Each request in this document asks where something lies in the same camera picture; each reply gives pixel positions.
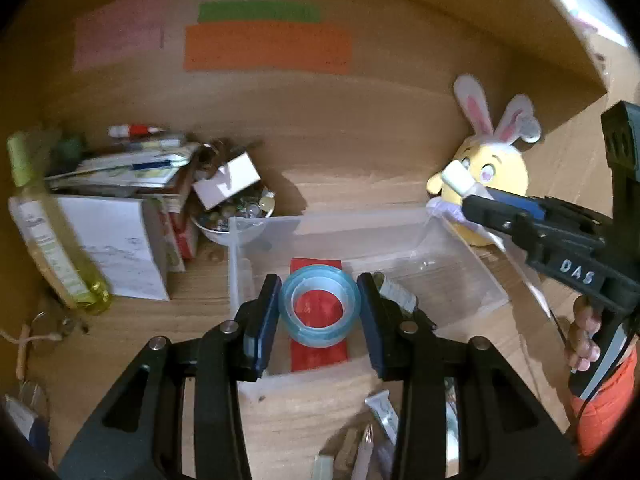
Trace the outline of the orange sleeve forearm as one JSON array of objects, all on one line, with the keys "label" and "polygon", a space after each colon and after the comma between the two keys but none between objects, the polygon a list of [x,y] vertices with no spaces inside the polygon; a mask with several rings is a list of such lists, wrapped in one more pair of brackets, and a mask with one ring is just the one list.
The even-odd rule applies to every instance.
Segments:
[{"label": "orange sleeve forearm", "polygon": [[636,390],[637,363],[634,347],[582,412],[576,430],[578,454],[582,457],[597,452],[627,411]]}]

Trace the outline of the right hand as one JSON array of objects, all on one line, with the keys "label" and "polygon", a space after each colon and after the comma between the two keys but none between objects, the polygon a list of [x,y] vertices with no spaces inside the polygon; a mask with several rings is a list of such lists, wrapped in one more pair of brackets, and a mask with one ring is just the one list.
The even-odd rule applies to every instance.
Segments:
[{"label": "right hand", "polygon": [[571,370],[585,372],[600,358],[600,347],[592,337],[600,330],[601,319],[586,296],[579,296],[574,301],[573,312],[574,321],[568,329],[565,356]]}]

